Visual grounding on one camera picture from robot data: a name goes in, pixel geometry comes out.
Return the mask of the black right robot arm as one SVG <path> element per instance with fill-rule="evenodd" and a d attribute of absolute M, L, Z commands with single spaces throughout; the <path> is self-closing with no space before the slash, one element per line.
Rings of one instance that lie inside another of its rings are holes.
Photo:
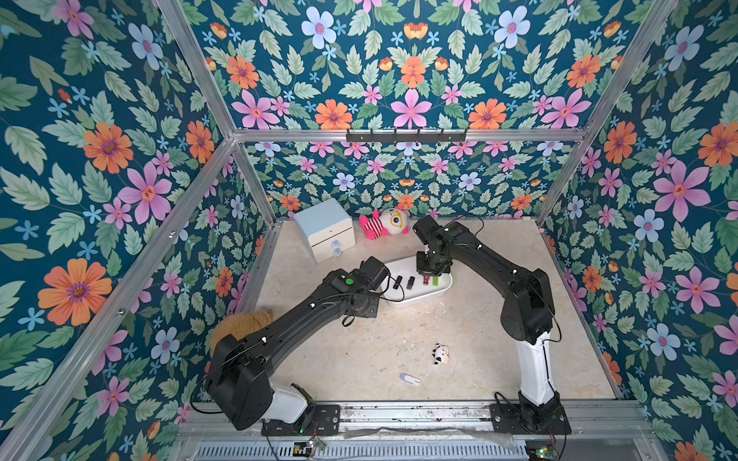
<path fill-rule="evenodd" d="M 412 230 L 426 247 L 416 255 L 419 274 L 439 277 L 459 262 L 491 284 L 504 299 L 500 321 L 516 342 L 521 386 L 516 405 L 497 395 L 492 408 L 528 433 L 552 428 L 560 421 L 563 405 L 552 381 L 550 344 L 555 303 L 548 274 L 506 259 L 457 221 L 441 225 L 427 216 Z"/>

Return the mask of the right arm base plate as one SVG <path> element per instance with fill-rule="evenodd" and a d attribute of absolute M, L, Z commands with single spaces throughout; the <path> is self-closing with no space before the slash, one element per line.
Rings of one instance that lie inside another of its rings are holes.
<path fill-rule="evenodd" d="M 572 428 L 559 401 L 548 405 L 492 403 L 491 424 L 496 432 L 513 435 L 571 435 Z"/>

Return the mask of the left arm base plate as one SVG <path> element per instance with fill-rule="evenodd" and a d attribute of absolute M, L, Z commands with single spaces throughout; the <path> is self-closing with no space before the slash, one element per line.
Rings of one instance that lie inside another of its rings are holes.
<path fill-rule="evenodd" d="M 295 423 L 278 420 L 263 423 L 261 434 L 269 437 L 334 436 L 338 435 L 340 418 L 340 405 L 309 405 Z"/>

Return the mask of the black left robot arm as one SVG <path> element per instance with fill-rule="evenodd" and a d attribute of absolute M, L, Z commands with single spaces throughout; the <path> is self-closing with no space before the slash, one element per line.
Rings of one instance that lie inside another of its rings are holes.
<path fill-rule="evenodd" d="M 269 420 L 305 432 L 316 403 L 301 386 L 271 384 L 271 376 L 313 334 L 340 317 L 376 317 L 380 289 L 389 276 L 384 263 L 369 257 L 351 272 L 330 272 L 307 299 L 269 325 L 243 337 L 227 332 L 218 339 L 204 384 L 234 428 Z"/>

